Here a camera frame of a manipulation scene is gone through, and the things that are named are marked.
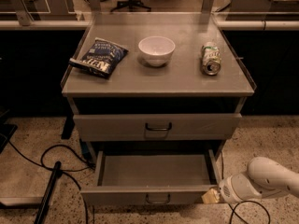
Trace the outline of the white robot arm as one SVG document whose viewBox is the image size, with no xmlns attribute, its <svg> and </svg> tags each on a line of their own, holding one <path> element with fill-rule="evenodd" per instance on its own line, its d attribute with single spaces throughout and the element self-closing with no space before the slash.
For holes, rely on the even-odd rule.
<svg viewBox="0 0 299 224">
<path fill-rule="evenodd" d="M 255 157 L 247 169 L 220 181 L 203 196 L 205 204 L 242 203 L 273 199 L 288 194 L 299 198 L 299 174 L 266 157 Z"/>
</svg>

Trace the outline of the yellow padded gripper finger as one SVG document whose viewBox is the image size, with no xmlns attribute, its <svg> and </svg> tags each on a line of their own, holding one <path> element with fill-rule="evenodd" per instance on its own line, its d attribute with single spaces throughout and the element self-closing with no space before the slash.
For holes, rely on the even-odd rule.
<svg viewBox="0 0 299 224">
<path fill-rule="evenodd" d="M 217 189 L 210 189 L 202 196 L 203 203 L 219 203 L 221 201 L 220 193 Z"/>
</svg>

